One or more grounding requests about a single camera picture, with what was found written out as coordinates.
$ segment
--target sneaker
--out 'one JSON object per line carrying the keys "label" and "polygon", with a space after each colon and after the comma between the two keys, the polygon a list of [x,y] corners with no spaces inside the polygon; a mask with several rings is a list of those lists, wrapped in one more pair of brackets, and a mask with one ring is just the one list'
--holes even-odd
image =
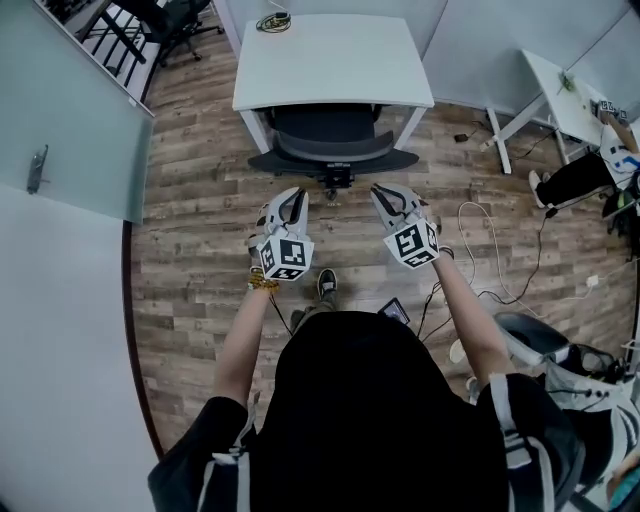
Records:
{"label": "sneaker", "polygon": [[333,270],[325,268],[318,277],[318,296],[324,302],[325,295],[338,290],[338,278]]}
{"label": "sneaker", "polygon": [[536,198],[536,204],[538,205],[538,208],[546,208],[545,204],[540,201],[540,198],[538,198],[538,193],[536,192],[536,189],[538,188],[538,185],[540,185],[540,183],[542,183],[540,181],[540,176],[538,176],[538,174],[536,173],[536,171],[531,171],[529,173],[529,186],[531,187],[531,191],[533,192],[533,197]]}

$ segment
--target laminate flooring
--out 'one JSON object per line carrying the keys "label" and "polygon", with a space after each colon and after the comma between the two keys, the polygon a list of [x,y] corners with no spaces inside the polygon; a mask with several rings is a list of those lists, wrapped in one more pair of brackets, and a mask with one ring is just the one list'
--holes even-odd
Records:
{"label": "laminate flooring", "polygon": [[[211,17],[206,23],[217,20]],[[320,269],[335,269],[343,309],[377,311],[397,297],[414,330],[425,297],[436,282],[432,268],[409,271],[383,245],[385,231],[369,198],[374,182],[412,187],[442,222],[440,242],[450,245],[458,266],[470,279],[473,264],[458,230],[465,201],[482,205],[496,231],[504,282],[519,294],[538,255],[543,213],[527,182],[531,169],[553,172],[560,166],[554,137],[514,160],[514,174],[501,172],[497,151],[482,153],[489,136],[482,111],[438,104],[424,116],[406,146],[420,161],[401,172],[357,177],[331,202],[314,180],[250,169],[256,149],[240,116],[231,109],[236,59],[226,36],[209,32],[194,40],[204,56],[176,53],[158,67],[146,104],[156,115],[144,223],[133,230],[132,292],[135,332],[145,389],[162,445],[170,448],[211,395],[219,352],[246,290],[249,256],[246,240],[258,209],[277,193],[302,186],[310,194],[308,234],[315,242],[312,271],[286,284],[276,299],[286,319],[294,308],[311,305]],[[388,109],[379,129],[397,128],[404,111]],[[457,144],[453,135],[467,133]],[[527,126],[511,139],[515,159],[548,133]],[[562,210],[541,234],[540,270],[522,301],[571,340],[621,355],[631,337],[635,307],[635,269],[627,265],[608,276],[583,300],[586,279],[601,278],[624,264],[625,241],[608,235],[597,196]],[[504,299],[490,222],[467,205],[461,226],[475,258],[473,287]],[[500,306],[486,295],[491,311],[526,311]],[[442,293],[429,307],[422,337],[449,316]],[[452,389],[464,396],[468,364],[453,364],[449,347],[457,336],[452,322],[427,340],[433,358]],[[287,332],[270,308],[264,325],[254,388],[261,390],[258,424],[273,393],[278,356]]]}

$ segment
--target white cable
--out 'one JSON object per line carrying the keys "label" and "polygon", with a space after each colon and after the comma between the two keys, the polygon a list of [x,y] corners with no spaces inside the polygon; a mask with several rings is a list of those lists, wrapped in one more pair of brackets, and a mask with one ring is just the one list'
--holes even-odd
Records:
{"label": "white cable", "polygon": [[478,203],[474,203],[473,201],[465,201],[458,208],[458,228],[460,229],[460,235],[462,236],[462,241],[464,242],[464,246],[467,249],[467,252],[469,253],[469,256],[471,257],[471,261],[473,263],[473,274],[472,274],[472,277],[471,277],[471,281],[469,282],[469,286],[471,286],[473,284],[473,280],[476,277],[476,260],[473,257],[473,254],[471,253],[471,249],[469,248],[469,244],[467,243],[467,239],[464,236],[464,232],[462,231],[462,223],[461,223],[461,220],[460,220],[461,219],[461,215],[460,214],[462,212],[462,208],[464,206],[466,206],[466,205],[477,206],[478,208],[480,208],[482,210],[482,213],[484,213],[486,215],[487,219],[489,219],[489,225],[491,226],[491,232],[493,234],[493,243],[494,243],[494,245],[496,247],[496,259],[498,260],[498,278],[500,279],[500,286],[502,286],[502,289],[506,292],[506,294],[509,297],[511,297],[515,302],[517,302],[518,304],[523,306],[525,309],[530,311],[536,318],[541,318],[540,315],[538,315],[538,313],[536,313],[533,309],[531,309],[529,306],[527,306],[524,302],[521,302],[516,297],[514,297],[511,294],[511,292],[509,290],[507,290],[507,287],[504,285],[504,281],[502,280],[502,267],[500,266],[500,250],[498,249],[498,239],[496,237],[495,226],[493,225],[493,221],[491,220],[491,217],[487,213],[487,210],[485,210]]}
{"label": "white cable", "polygon": [[267,0],[267,2],[269,2],[271,5],[275,5],[278,9],[282,9],[284,12],[289,14],[289,9],[285,9],[284,7],[282,7],[281,5],[278,5],[277,3],[273,2],[272,0]]}
{"label": "white cable", "polygon": [[[467,253],[469,254],[469,257],[471,258],[471,263],[473,264],[473,274],[471,275],[471,281],[469,281],[469,286],[471,286],[473,284],[473,281],[474,281],[474,279],[476,277],[476,259],[474,258],[473,254],[471,253],[471,249],[469,248],[469,244],[467,243],[467,239],[464,236],[464,231],[462,230],[461,212],[462,212],[462,208],[464,206],[466,206],[466,205],[477,206],[478,208],[480,208],[482,210],[482,213],[485,214],[487,219],[489,219],[489,225],[491,226],[491,233],[493,235],[493,243],[494,243],[495,248],[496,248],[496,259],[498,261],[498,278],[500,279],[500,286],[502,286],[502,289],[506,292],[506,294],[509,297],[511,297],[515,302],[517,302],[518,304],[523,306],[525,309],[527,309],[529,312],[531,312],[536,318],[544,318],[545,316],[550,314],[550,313],[548,313],[547,315],[539,315],[533,309],[531,309],[529,306],[527,306],[522,301],[520,301],[516,297],[514,297],[509,290],[507,290],[507,287],[505,286],[504,281],[502,280],[502,267],[500,266],[500,251],[498,249],[498,239],[496,238],[495,226],[493,225],[493,221],[491,220],[491,217],[489,216],[487,211],[481,205],[479,205],[478,203],[474,203],[473,201],[466,201],[466,202],[462,203],[460,205],[460,207],[458,208],[458,229],[460,230],[460,236],[462,237],[462,241],[464,242],[464,247],[467,250]],[[612,274],[615,274],[616,272],[622,270],[624,267],[626,267],[630,263],[634,263],[634,262],[638,261],[639,259],[640,258],[636,258],[634,260],[631,260],[631,261],[628,261],[628,262],[624,263],[623,265],[620,265],[618,268],[612,270],[611,272],[606,274],[604,277],[599,278],[598,281],[604,281],[604,280],[608,279]],[[589,288],[587,289],[587,292],[584,295],[580,296],[580,297],[579,296],[576,296],[576,297],[564,297],[562,299],[559,299],[559,301],[586,299],[587,297],[589,297],[589,295],[591,294],[591,291],[596,286],[598,286],[598,285],[589,286]]]}

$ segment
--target white stripe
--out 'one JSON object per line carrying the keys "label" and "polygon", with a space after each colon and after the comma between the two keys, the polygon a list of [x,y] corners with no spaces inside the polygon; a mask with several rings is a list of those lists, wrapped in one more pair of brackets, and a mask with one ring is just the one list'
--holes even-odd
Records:
{"label": "white stripe", "polygon": [[236,501],[236,512],[250,512],[251,479],[249,453],[245,452],[238,460],[238,498]]}
{"label": "white stripe", "polygon": [[511,416],[511,404],[509,404],[509,388],[507,386],[507,376],[504,374],[492,373],[489,375],[489,385],[491,386],[491,399],[496,417],[503,431],[516,430],[516,425]]}
{"label": "white stripe", "polygon": [[198,512],[202,510],[202,505],[204,504],[204,498],[207,495],[207,486],[209,485],[209,480],[211,480],[211,475],[213,474],[213,467],[215,466],[215,461],[210,461],[207,463],[204,468],[204,478],[202,482],[202,490],[200,491],[200,498],[198,499]]}
{"label": "white stripe", "polygon": [[527,438],[531,446],[538,450],[538,461],[540,463],[540,477],[542,480],[543,506],[542,512],[554,512],[556,508],[555,491],[553,488],[553,473],[551,460],[544,445],[535,437]]}

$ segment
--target black shirt sleeve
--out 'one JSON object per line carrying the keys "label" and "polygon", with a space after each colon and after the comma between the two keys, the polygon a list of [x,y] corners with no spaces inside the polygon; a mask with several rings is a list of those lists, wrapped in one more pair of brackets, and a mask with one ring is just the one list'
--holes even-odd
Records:
{"label": "black shirt sleeve", "polygon": [[[196,510],[211,453],[226,453],[247,421],[247,410],[226,397],[211,398],[176,445],[149,474],[158,512]],[[255,436],[252,428],[250,436]]]}

